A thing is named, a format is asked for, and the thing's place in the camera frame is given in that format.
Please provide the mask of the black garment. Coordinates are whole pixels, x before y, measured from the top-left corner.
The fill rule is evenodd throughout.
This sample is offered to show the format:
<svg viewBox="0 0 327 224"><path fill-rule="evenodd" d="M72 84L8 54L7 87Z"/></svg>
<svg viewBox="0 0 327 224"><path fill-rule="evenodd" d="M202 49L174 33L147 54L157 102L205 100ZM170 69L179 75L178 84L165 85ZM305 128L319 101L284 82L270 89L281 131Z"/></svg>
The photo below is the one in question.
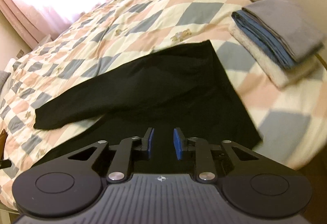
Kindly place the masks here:
<svg viewBox="0 0 327 224"><path fill-rule="evenodd" d="M252 149L261 141L210 41L174 46L82 82L38 108L34 127L53 130L92 117L95 124L40 162L99 140L116 145L153 128L151 158L135 170L180 173L191 164L176 158L175 128L211 144L231 140Z"/></svg>

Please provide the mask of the grey plaid cushion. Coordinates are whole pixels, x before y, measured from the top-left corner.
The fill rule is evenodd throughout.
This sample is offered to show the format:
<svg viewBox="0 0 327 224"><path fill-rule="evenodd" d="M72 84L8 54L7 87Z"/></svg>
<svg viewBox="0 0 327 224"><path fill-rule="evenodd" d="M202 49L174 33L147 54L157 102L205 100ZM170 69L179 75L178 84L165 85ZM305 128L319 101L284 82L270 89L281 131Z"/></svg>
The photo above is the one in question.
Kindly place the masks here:
<svg viewBox="0 0 327 224"><path fill-rule="evenodd" d="M10 72L0 71L0 92L2 91L4 84L6 83L10 75Z"/></svg>

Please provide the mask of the white bed pillow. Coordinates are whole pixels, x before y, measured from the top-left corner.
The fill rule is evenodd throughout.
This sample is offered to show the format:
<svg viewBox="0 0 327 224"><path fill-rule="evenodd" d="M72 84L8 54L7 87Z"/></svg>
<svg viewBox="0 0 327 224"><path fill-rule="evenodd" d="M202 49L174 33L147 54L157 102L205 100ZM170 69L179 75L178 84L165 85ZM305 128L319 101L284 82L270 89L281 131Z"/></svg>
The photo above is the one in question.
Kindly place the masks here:
<svg viewBox="0 0 327 224"><path fill-rule="evenodd" d="M16 59L11 58L3 70L8 73L13 73L15 71L16 61L17 61Z"/></svg>

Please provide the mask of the white fleece folded cloth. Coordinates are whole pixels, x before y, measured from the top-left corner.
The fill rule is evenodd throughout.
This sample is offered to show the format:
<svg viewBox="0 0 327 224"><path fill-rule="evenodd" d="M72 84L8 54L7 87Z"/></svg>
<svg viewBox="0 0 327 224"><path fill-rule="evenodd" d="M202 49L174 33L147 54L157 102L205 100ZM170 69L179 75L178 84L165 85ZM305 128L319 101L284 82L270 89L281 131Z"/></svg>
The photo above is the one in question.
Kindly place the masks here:
<svg viewBox="0 0 327 224"><path fill-rule="evenodd" d="M280 68L235 23L229 26L229 32L253 56L263 72L278 89L283 89L308 77L318 69L320 64L317 57L314 56L302 64L296 65L293 69Z"/></svg>

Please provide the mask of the blue folded cloth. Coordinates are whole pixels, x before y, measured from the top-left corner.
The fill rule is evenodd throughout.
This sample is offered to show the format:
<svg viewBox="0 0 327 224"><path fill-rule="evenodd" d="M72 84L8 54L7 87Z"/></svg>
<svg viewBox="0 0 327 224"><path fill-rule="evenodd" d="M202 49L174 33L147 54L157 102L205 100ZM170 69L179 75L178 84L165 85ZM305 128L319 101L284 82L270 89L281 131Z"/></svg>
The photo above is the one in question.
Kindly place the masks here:
<svg viewBox="0 0 327 224"><path fill-rule="evenodd" d="M238 10L232 13L232 18L237 27L280 68L292 69L299 65L284 49L283 45L249 14L243 10Z"/></svg>

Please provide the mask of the checkered patchwork quilt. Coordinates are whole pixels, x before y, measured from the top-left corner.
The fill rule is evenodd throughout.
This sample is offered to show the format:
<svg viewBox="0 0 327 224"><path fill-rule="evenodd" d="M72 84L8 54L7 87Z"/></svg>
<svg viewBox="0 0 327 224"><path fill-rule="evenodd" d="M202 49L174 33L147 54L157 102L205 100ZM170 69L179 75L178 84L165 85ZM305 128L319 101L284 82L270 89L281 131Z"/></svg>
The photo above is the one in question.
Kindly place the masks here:
<svg viewBox="0 0 327 224"><path fill-rule="evenodd" d="M109 0L56 40L13 64L1 101L7 133L1 203L16 207L12 185L47 152L90 127L85 120L50 132L35 130L35 110L69 88L155 51L210 40L259 130L257 152L293 169L326 145L326 70L278 89L229 32L231 14L250 0Z"/></svg>

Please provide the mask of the grey folded cloth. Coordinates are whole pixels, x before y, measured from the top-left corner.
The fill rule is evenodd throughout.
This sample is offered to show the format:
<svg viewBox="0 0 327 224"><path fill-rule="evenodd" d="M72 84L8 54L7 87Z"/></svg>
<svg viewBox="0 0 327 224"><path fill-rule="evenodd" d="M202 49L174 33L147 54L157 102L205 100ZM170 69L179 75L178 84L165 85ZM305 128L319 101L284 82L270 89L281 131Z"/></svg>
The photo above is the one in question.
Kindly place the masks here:
<svg viewBox="0 0 327 224"><path fill-rule="evenodd" d="M325 34L291 0L260 0L245 6L243 11L268 30L296 62L324 46Z"/></svg>

